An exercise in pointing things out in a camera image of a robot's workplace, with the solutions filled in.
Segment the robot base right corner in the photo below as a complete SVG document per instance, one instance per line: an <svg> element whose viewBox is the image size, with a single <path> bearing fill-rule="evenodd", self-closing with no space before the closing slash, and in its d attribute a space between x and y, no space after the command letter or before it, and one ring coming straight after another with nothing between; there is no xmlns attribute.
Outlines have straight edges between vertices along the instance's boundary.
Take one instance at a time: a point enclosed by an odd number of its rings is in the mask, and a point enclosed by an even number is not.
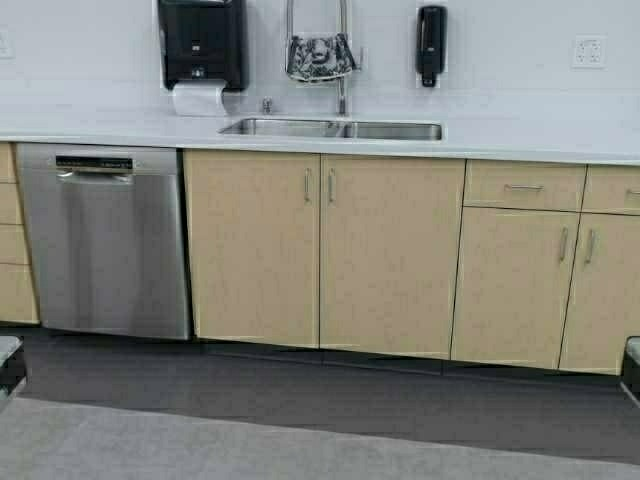
<svg viewBox="0 0 640 480"><path fill-rule="evenodd" d="M639 403L639 337L627 340L621 368L621 386L625 392Z"/></svg>

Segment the robot base left corner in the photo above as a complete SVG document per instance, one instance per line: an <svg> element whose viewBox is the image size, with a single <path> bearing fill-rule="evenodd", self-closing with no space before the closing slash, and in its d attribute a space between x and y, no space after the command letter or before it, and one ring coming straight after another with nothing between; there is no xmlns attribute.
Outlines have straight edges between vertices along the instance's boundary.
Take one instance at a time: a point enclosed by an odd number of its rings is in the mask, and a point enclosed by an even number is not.
<svg viewBox="0 0 640 480"><path fill-rule="evenodd" d="M23 341L15 336L1 337L1 404L8 402L25 383L27 367Z"/></svg>

